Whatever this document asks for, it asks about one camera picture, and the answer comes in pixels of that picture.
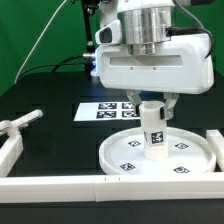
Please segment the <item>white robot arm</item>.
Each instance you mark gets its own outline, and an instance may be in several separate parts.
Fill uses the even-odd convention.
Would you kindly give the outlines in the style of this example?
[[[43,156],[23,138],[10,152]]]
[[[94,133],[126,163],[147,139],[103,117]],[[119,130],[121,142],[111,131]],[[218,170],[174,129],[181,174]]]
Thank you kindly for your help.
[[[100,0],[95,74],[107,88],[124,89],[134,110],[142,91],[162,92],[170,120],[181,93],[200,94],[214,83],[212,35],[201,23],[174,27],[178,0]]]

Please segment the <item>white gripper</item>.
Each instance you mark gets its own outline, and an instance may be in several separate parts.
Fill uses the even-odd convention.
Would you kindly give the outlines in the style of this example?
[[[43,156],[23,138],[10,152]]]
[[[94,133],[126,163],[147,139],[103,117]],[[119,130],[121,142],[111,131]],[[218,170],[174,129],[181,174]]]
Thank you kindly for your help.
[[[129,55],[124,45],[100,46],[96,74],[104,87],[127,90],[136,115],[142,104],[140,91],[171,92],[164,94],[161,112],[163,119],[171,120],[178,93],[200,94],[213,85],[208,48],[206,34],[172,36],[170,41],[158,43],[153,55]]]

